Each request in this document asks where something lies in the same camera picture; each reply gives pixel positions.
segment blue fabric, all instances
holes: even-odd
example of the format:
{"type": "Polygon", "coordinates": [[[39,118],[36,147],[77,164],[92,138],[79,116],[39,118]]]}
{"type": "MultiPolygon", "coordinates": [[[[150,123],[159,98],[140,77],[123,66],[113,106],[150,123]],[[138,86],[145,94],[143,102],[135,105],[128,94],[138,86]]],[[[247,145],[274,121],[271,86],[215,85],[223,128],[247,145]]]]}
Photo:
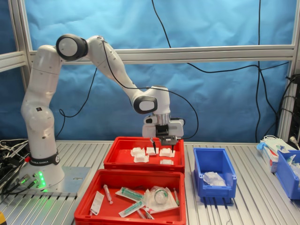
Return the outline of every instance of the blue fabric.
{"type": "MultiPolygon", "coordinates": [[[[172,47],[257,44],[258,1],[155,0],[155,4],[172,47]]],[[[291,43],[295,7],[296,0],[262,1],[262,45],[291,43]]],[[[34,50],[41,45],[54,45],[57,38],[65,33],[83,38],[102,35],[115,49],[168,47],[150,0],[31,0],[26,1],[26,10],[34,50]]],[[[253,63],[257,64],[226,62],[195,65],[213,71],[253,63]]],[[[261,67],[280,63],[283,62],[261,62],[261,67]]],[[[199,117],[199,131],[191,141],[255,141],[258,119],[255,103],[258,73],[255,67],[218,74],[205,74],[187,64],[125,67],[137,86],[164,85],[191,102],[199,117]]],[[[283,65],[263,71],[269,101],[275,109],[285,88],[287,67],[283,65]]],[[[66,115],[73,115],[80,109],[94,70],[92,65],[62,67],[57,91],[50,104],[56,133],[63,122],[58,110],[62,108],[66,115]]],[[[172,94],[170,97],[172,116],[183,117],[186,120],[185,135],[192,135],[196,129],[194,112],[181,98],[172,94]]],[[[265,100],[262,80],[259,106],[262,117],[258,136],[262,137],[275,121],[265,100]]],[[[86,106],[76,117],[66,118],[60,139],[113,140],[121,135],[141,136],[143,118],[144,115],[132,109],[122,89],[97,72],[86,106]]],[[[20,132],[20,135],[26,135],[24,128],[20,132]]]]}
{"type": "Polygon", "coordinates": [[[15,38],[6,0],[0,1],[0,24],[0,54],[15,52],[15,38]]]}
{"type": "MultiPolygon", "coordinates": [[[[0,1],[0,54],[15,52],[15,39],[10,20],[8,1],[0,1]]],[[[26,137],[26,126],[21,117],[24,98],[20,68],[0,73],[0,140],[26,137]]]]}

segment metal table surface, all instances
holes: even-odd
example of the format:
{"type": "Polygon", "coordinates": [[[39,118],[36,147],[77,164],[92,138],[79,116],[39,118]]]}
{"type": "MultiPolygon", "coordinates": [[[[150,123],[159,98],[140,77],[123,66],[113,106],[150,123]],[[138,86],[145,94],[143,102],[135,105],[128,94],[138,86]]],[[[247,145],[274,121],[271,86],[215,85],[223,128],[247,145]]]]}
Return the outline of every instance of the metal table surface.
{"type": "MultiPolygon", "coordinates": [[[[9,195],[1,199],[0,211],[7,224],[75,224],[74,211],[94,173],[104,168],[103,160],[112,142],[57,141],[64,166],[91,167],[77,197],[9,195]]],[[[256,150],[247,143],[185,143],[185,189],[188,225],[300,225],[300,201],[291,201],[275,175],[256,150]],[[232,204],[215,198],[200,201],[195,188],[193,147],[225,148],[237,174],[236,197],[232,204]]]]}

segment green led light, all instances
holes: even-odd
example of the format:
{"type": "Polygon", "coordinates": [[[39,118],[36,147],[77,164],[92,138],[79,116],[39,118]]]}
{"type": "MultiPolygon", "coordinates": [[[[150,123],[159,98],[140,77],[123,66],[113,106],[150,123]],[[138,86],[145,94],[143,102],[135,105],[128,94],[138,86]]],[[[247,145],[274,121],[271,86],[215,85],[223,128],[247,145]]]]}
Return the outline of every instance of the green led light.
{"type": "Polygon", "coordinates": [[[39,174],[39,178],[40,178],[40,180],[41,180],[41,182],[42,182],[41,188],[43,188],[43,187],[46,186],[46,183],[45,183],[44,177],[43,177],[43,173],[42,173],[42,172],[38,172],[38,174],[39,174]]]}

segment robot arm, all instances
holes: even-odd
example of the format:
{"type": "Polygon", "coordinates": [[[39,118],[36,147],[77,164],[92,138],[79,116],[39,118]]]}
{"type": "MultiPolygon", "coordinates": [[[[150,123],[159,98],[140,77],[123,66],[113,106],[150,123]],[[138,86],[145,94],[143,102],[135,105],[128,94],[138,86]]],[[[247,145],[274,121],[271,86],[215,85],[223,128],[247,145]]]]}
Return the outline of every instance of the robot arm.
{"type": "Polygon", "coordinates": [[[64,60],[77,60],[83,56],[89,58],[106,77],[125,91],[137,113],[153,113],[144,119],[143,137],[159,137],[162,145],[175,145],[177,138],[183,136],[183,120],[170,118],[168,89],[162,86],[153,86],[145,92],[137,89],[128,77],[121,58],[103,37],[93,36],[85,41],[75,35],[63,35],[56,43],[56,50],[64,60]],[[76,55],[78,49],[87,50],[76,55]]]}
{"type": "Polygon", "coordinates": [[[144,119],[143,137],[151,140],[159,137],[162,145],[173,146],[177,137],[183,136],[183,120],[170,118],[170,98],[166,87],[153,86],[145,92],[137,89],[119,55],[101,36],[85,40],[75,35],[63,35],[56,46],[39,47],[21,107],[28,133],[30,160],[20,170],[19,177],[29,175],[35,178],[37,184],[33,189],[53,186],[64,178],[55,143],[54,116],[49,104],[56,91],[62,63],[82,57],[89,58],[106,77],[121,86],[136,112],[152,113],[144,119]]]}

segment blue plastic bin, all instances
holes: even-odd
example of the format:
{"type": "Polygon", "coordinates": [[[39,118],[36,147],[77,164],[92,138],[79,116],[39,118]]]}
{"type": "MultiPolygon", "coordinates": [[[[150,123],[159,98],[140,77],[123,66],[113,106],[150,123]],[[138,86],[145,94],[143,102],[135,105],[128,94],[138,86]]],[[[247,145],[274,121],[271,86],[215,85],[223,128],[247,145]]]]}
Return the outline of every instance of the blue plastic bin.
{"type": "Polygon", "coordinates": [[[299,178],[294,174],[287,163],[287,159],[296,155],[293,161],[300,163],[300,151],[289,150],[290,153],[281,153],[278,151],[278,164],[276,176],[290,199],[300,199],[299,178]]]}
{"type": "Polygon", "coordinates": [[[195,181],[198,195],[202,197],[235,197],[236,174],[225,149],[194,148],[195,181]],[[205,185],[203,176],[206,172],[218,173],[226,182],[226,187],[205,185]]]}

